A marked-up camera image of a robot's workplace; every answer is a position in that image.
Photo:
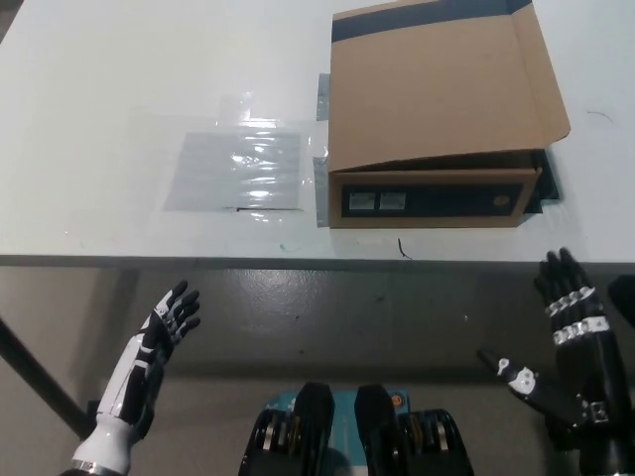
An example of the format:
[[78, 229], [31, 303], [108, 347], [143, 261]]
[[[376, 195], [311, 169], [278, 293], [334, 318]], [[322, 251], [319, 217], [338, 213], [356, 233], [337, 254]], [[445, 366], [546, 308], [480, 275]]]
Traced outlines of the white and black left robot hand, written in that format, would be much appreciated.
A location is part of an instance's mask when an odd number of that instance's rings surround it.
[[199, 292], [172, 287], [126, 344], [99, 401], [95, 427], [79, 445], [66, 475], [127, 475], [132, 449], [153, 423], [165, 367], [200, 324]]

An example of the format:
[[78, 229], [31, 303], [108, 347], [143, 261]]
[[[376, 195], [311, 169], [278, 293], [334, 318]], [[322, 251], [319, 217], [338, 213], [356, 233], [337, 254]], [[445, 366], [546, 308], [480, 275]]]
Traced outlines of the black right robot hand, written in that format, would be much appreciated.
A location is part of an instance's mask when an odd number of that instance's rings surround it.
[[515, 398], [544, 417], [555, 450], [577, 451], [579, 474], [633, 474], [634, 409], [597, 288], [566, 248], [547, 253], [534, 286], [550, 324], [558, 378], [552, 381], [491, 349], [478, 349], [478, 358]]

